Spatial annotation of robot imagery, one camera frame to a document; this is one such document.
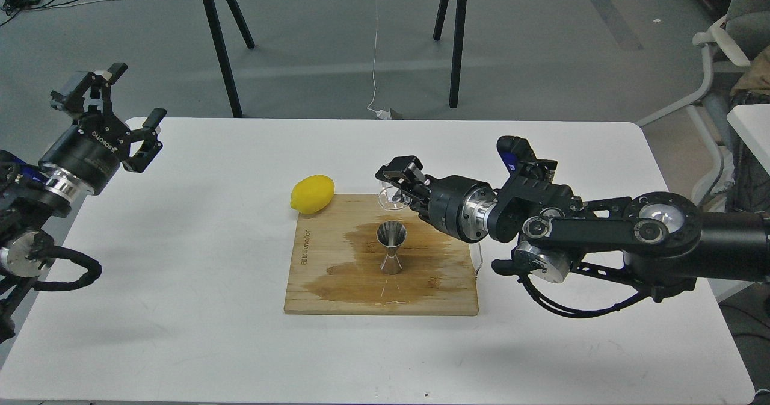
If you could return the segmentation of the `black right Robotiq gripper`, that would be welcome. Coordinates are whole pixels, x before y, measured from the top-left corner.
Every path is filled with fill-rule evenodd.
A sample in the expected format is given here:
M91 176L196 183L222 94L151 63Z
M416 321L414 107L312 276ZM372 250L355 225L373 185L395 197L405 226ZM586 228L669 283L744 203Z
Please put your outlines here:
M378 181L388 181L404 192L421 220L435 230L460 241L481 241L487 236L485 218L497 194L483 181L452 175L426 175L416 156L396 156L375 172Z

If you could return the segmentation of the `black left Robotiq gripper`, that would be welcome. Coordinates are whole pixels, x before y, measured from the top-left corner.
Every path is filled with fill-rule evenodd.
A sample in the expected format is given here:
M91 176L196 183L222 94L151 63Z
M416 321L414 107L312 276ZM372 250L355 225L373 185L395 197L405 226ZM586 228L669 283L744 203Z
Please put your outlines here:
M163 147L158 133L166 109L156 107L140 129L131 131L113 112L112 85L127 69L126 63L113 63L99 72L79 71L62 91L51 92L50 106L68 114L73 123L38 164L48 171L58 167L75 175L94 196L102 193L121 162L126 171L142 173ZM129 156L130 144L138 141L142 144Z

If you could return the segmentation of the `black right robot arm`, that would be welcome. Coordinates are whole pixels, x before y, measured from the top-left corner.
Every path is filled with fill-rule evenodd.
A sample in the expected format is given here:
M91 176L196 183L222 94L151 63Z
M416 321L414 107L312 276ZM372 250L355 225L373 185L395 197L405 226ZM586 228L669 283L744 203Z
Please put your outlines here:
M768 282L767 213L702 212L665 191L586 202L553 183L556 161L537 158L525 138L500 137L497 152L509 174L497 190L425 174L416 156L396 156L375 177L398 188L399 201L443 234L466 243L516 240L511 257L493 260L492 270L516 276L533 301L562 317L599 317L645 298L660 303L695 289L698 278ZM561 283L569 273L636 293L608 308L580 310L555 303L531 282Z

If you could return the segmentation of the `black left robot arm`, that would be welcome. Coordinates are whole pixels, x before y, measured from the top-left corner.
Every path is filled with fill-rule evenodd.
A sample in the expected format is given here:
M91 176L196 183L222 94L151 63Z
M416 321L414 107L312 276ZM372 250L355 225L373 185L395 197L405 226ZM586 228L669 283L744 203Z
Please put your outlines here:
M145 171L162 150L158 127L165 109L154 109L135 130L113 112L112 87L127 68L113 63L77 72L62 91L51 92L51 107L72 124L37 164L2 151L2 340L16 334L11 317L29 292L74 291L102 274L97 260L56 245L43 225L67 217L80 196L101 194L119 167Z

